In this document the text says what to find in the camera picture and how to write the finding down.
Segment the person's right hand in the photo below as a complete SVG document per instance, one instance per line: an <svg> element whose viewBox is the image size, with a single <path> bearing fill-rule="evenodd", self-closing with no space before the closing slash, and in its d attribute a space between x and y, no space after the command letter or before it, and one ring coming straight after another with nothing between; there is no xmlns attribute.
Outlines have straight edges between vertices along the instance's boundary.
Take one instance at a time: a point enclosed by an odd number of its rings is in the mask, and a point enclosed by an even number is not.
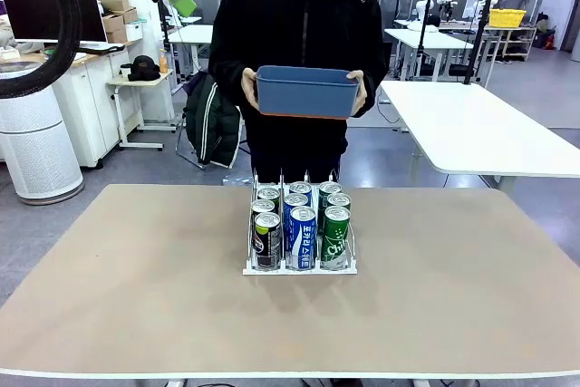
<svg viewBox="0 0 580 387"><path fill-rule="evenodd" d="M256 97L256 72L250 68L245 68L242 72L241 87L246 96L246 100L251 107L259 110Z"/></svg>

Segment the person's left hand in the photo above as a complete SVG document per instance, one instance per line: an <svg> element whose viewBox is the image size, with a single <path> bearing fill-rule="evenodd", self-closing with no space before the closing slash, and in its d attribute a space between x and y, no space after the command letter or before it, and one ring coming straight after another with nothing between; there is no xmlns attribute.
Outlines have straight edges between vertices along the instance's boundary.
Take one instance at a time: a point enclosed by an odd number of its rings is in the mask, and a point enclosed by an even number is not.
<svg viewBox="0 0 580 387"><path fill-rule="evenodd" d="M357 94L356 94L356 97L354 100L353 112L352 112L352 116L355 117L356 114L364 106L365 101L366 101L366 97L367 97L367 91L366 91L365 84L364 84L363 71L361 71L361 70L351 71L347 74L347 78L349 80L353 80L353 81L358 82L358 91L357 91Z"/></svg>

